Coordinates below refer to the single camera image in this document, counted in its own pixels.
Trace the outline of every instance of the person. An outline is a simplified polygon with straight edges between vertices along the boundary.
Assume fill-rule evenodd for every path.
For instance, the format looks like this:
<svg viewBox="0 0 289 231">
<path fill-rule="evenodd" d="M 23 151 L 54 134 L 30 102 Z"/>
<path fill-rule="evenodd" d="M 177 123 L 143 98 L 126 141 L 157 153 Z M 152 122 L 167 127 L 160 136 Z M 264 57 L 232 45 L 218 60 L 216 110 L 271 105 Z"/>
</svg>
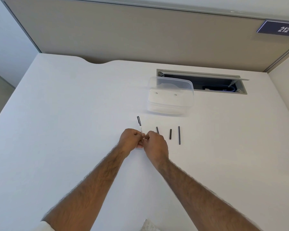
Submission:
<svg viewBox="0 0 289 231">
<path fill-rule="evenodd" d="M 144 151 L 199 231 L 259 231 L 251 221 L 178 168 L 168 157 L 163 136 L 126 129 L 119 143 L 42 219 L 36 230 L 89 231 L 124 159 L 135 147 Z"/>
</svg>

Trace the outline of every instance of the gray partition panel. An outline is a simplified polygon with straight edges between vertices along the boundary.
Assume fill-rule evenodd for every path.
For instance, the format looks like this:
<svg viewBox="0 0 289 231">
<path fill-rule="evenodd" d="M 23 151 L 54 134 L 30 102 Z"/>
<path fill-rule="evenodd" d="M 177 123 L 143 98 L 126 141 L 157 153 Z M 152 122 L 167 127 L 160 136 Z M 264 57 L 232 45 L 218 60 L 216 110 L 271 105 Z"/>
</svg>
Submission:
<svg viewBox="0 0 289 231">
<path fill-rule="evenodd" d="M 289 37 L 258 34 L 261 19 L 78 0 L 5 0 L 43 53 L 264 71 Z"/>
</svg>

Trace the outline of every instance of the transparent plastic box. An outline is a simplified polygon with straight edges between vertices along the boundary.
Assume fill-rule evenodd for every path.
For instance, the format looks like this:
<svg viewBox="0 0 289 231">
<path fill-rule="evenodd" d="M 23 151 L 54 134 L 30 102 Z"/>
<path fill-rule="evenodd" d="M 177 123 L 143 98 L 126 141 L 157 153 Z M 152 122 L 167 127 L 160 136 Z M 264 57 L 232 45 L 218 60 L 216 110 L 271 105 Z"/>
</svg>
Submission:
<svg viewBox="0 0 289 231">
<path fill-rule="evenodd" d="M 151 112 L 184 115 L 194 105 L 194 88 L 191 81 L 151 77 L 148 87 L 148 110 Z"/>
</svg>

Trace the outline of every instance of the number sign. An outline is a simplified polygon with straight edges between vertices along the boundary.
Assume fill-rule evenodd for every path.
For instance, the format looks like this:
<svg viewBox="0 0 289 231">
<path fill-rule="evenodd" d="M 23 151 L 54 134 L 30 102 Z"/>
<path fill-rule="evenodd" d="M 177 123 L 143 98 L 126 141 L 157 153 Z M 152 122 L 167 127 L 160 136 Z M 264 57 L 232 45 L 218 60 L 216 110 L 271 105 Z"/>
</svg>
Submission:
<svg viewBox="0 0 289 231">
<path fill-rule="evenodd" d="M 289 22 L 266 20 L 257 32 L 289 36 Z"/>
</svg>

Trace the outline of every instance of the desk surface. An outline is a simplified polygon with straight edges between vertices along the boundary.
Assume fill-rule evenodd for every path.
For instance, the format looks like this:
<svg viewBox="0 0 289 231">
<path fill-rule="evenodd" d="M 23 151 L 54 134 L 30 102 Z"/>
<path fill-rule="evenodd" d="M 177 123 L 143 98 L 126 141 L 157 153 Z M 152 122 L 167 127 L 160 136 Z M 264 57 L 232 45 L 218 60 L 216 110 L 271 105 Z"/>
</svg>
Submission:
<svg viewBox="0 0 289 231">
<path fill-rule="evenodd" d="M 247 95 L 195 91 L 188 117 L 146 111 L 156 69 L 240 75 Z M 289 112 L 266 73 L 39 54 L 0 114 L 0 230 L 30 230 L 112 149 L 155 130 L 170 159 L 264 230 L 289 230 Z M 181 127 L 181 145 L 177 141 Z M 172 139 L 168 140 L 172 128 Z M 143 150 L 124 161 L 92 230 L 196 230 Z"/>
</svg>

